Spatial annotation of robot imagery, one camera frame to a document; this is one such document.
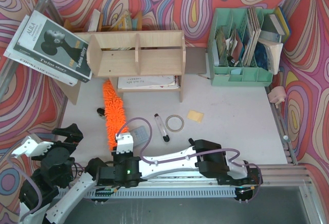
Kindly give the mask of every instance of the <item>psychedelic wallpaper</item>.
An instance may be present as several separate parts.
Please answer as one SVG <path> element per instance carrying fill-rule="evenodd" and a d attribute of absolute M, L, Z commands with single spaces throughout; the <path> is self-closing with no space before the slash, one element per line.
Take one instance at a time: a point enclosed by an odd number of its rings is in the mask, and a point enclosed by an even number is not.
<path fill-rule="evenodd" d="M 0 50 L 3 53 L 19 22 L 37 0 L 0 0 Z M 188 46 L 206 47 L 216 7 L 274 8 L 284 0 L 53 0 L 63 18 L 83 26 L 94 8 L 112 24 L 124 10 L 143 12 L 144 30 L 182 29 Z M 300 0 L 289 14 L 293 35 L 286 44 L 282 83 L 288 99 L 283 114 L 298 159 L 307 163 L 320 191 L 328 195 L 328 0 Z M 0 60 L 0 71 L 4 57 Z M 22 177 L 6 158 L 28 133 L 51 138 L 63 105 L 63 94 L 48 77 L 20 66 L 0 104 L 0 223 L 17 221 Z M 26 158 L 16 163 L 31 174 L 36 165 Z"/>
<path fill-rule="evenodd" d="M 286 89 L 282 115 L 329 220 L 329 0 L 299 0 L 288 17 L 292 35 L 275 84 Z"/>
<path fill-rule="evenodd" d="M 0 73 L 6 58 L 3 52 L 26 14 L 37 0 L 0 0 Z M 47 76 L 20 65 L 0 103 L 0 223 L 16 223 L 19 189 L 25 180 L 6 159 L 30 133 L 51 138 L 57 125 L 64 95 Z M 14 162 L 29 175 L 36 168 L 26 157 Z"/>

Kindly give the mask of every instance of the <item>wooden shelf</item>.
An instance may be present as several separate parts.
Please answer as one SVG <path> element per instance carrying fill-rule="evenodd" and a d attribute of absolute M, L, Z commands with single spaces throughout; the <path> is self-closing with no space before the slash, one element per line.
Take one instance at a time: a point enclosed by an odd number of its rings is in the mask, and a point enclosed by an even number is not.
<path fill-rule="evenodd" d="M 182 102 L 186 57 L 183 31 L 89 32 L 77 35 L 89 42 L 87 62 L 93 74 L 108 77 L 117 93 L 177 91 Z M 128 50 L 111 50 L 117 48 Z M 119 77 L 163 75 L 179 76 L 180 88 L 117 88 Z"/>
<path fill-rule="evenodd" d="M 157 91 L 181 91 L 180 87 L 177 89 L 117 89 L 118 93 L 125 93 L 125 92 L 157 92 Z"/>
<path fill-rule="evenodd" d="M 134 50 L 103 51 L 99 77 L 133 77 L 181 75 L 181 49 L 141 50 L 140 74 L 135 64 Z"/>

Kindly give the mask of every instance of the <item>green file organizer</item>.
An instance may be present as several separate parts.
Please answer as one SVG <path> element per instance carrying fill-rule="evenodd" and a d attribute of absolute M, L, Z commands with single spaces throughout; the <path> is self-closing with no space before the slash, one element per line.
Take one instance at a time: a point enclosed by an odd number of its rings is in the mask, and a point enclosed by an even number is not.
<path fill-rule="evenodd" d="M 272 9 L 256 8 L 260 27 L 263 25 L 264 15 L 273 13 Z M 253 57 L 249 67 L 242 66 L 241 62 L 236 67 L 228 66 L 227 60 L 225 65 L 214 66 L 212 47 L 216 47 L 213 41 L 216 39 L 218 30 L 224 27 L 225 38 L 229 38 L 232 33 L 234 24 L 241 39 L 243 39 L 247 26 L 247 9 L 246 8 L 216 8 L 211 24 L 210 35 L 208 39 L 208 60 L 210 69 L 211 85 L 213 86 L 269 86 L 273 79 L 273 74 L 269 71 L 257 67 Z M 231 70 L 240 68 L 240 75 L 232 75 Z"/>

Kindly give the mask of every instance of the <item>metal rail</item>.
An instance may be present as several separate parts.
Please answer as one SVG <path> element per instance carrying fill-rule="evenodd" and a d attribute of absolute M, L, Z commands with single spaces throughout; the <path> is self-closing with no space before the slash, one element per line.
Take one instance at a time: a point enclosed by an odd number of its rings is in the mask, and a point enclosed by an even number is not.
<path fill-rule="evenodd" d="M 33 10 L 43 13 L 48 7 L 47 0 L 38 0 Z M 7 59 L 4 67 L 0 71 L 0 103 L 6 93 L 6 90 L 14 77 L 19 63 L 11 59 Z"/>
<path fill-rule="evenodd" d="M 46 4 L 46 11 L 48 12 L 50 18 L 53 21 L 55 21 L 56 23 L 63 25 L 62 17 L 60 15 L 60 13 L 58 12 L 56 6 L 52 2 L 52 0 L 44 0 L 44 3 Z"/>
<path fill-rule="evenodd" d="M 269 87 L 266 87 L 265 89 L 266 89 L 267 93 L 270 92 Z M 288 134 L 286 125 L 284 123 L 283 117 L 281 115 L 280 109 L 276 108 L 273 103 L 270 103 L 270 106 L 272 109 L 274 120 L 276 122 L 277 129 L 278 129 L 283 147 L 286 151 L 289 151 L 289 155 L 287 155 L 287 161 L 288 161 L 288 163 L 292 163 L 293 165 L 298 165 L 298 161 L 296 159 L 294 148 L 291 144 L 291 140 L 289 138 L 289 134 Z"/>

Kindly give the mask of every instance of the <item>book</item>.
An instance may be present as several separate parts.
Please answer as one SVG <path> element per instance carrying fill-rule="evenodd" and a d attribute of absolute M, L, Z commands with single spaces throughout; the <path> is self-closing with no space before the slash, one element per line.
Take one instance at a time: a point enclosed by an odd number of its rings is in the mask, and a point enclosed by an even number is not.
<path fill-rule="evenodd" d="M 290 37 L 290 32 L 291 32 L 291 28 L 289 26 L 288 20 L 284 16 L 283 11 L 280 7 L 275 8 L 274 14 L 278 17 L 280 24 L 284 30 L 284 36 L 282 42 L 285 43 Z"/>
<path fill-rule="evenodd" d="M 285 35 L 281 23 L 275 14 L 265 15 L 262 30 L 277 33 L 279 35 Z"/>
<path fill-rule="evenodd" d="M 267 63 L 267 69 L 276 75 L 279 71 L 280 56 L 283 43 L 275 43 L 262 38 L 258 39 L 258 50 L 255 52 L 255 58 L 259 67 L 264 67 L 264 59 Z"/>
<path fill-rule="evenodd" d="M 218 53 L 218 48 L 216 47 L 216 40 L 213 40 L 213 47 L 212 47 L 212 59 L 214 66 L 220 66 L 220 58 L 219 58 L 219 53 Z"/>
<path fill-rule="evenodd" d="M 136 16 L 132 19 L 132 29 L 142 30 L 142 12 L 139 11 Z"/>
<path fill-rule="evenodd" d="M 178 76 L 119 77 L 119 89 L 176 89 Z"/>
<path fill-rule="evenodd" d="M 92 15 L 89 17 L 87 23 L 83 27 L 83 32 L 96 32 L 98 28 L 99 18 L 101 16 L 101 12 L 97 9 L 93 10 Z"/>
<path fill-rule="evenodd" d="M 38 72 L 41 72 L 49 77 L 59 80 L 65 84 L 68 84 L 70 86 L 76 85 L 76 83 L 78 82 L 77 79 L 72 78 L 60 71 L 54 70 L 53 68 L 51 68 L 47 65 L 41 64 L 41 63 L 35 61 L 33 58 L 14 50 L 14 46 L 17 43 L 21 33 L 23 32 L 28 20 L 29 20 L 29 16 L 26 15 L 23 18 L 23 20 L 22 20 L 20 26 L 18 27 L 15 35 L 13 36 L 12 40 L 10 41 L 6 51 L 4 52 L 4 56 L 12 59 L 14 61 L 17 61 L 25 66 L 28 66 Z"/>
<path fill-rule="evenodd" d="M 133 30 L 132 18 L 128 11 L 124 11 L 118 20 L 111 25 L 110 31 L 127 31 Z"/>
<path fill-rule="evenodd" d="M 14 50 L 82 82 L 92 78 L 88 43 L 41 13 L 34 11 Z"/>
<path fill-rule="evenodd" d="M 280 43 L 282 40 L 282 35 L 280 35 L 278 33 L 273 33 L 273 32 L 262 30 L 259 35 L 259 38 L 269 40 L 269 41 L 275 42 L 275 43 Z"/>
<path fill-rule="evenodd" d="M 245 66 L 250 66 L 252 61 L 252 56 L 256 48 L 257 40 L 261 33 L 260 24 L 257 18 L 255 7 L 249 7 L 247 10 L 247 29 L 245 37 L 243 39 L 243 44 L 245 46 L 245 51 L 242 56 L 242 64 Z"/>
<path fill-rule="evenodd" d="M 225 49 L 226 49 L 226 40 L 223 32 L 223 28 L 220 27 L 218 29 L 217 38 L 216 38 L 216 45 L 217 45 L 217 56 L 214 58 L 214 66 L 220 66 L 225 64 Z"/>

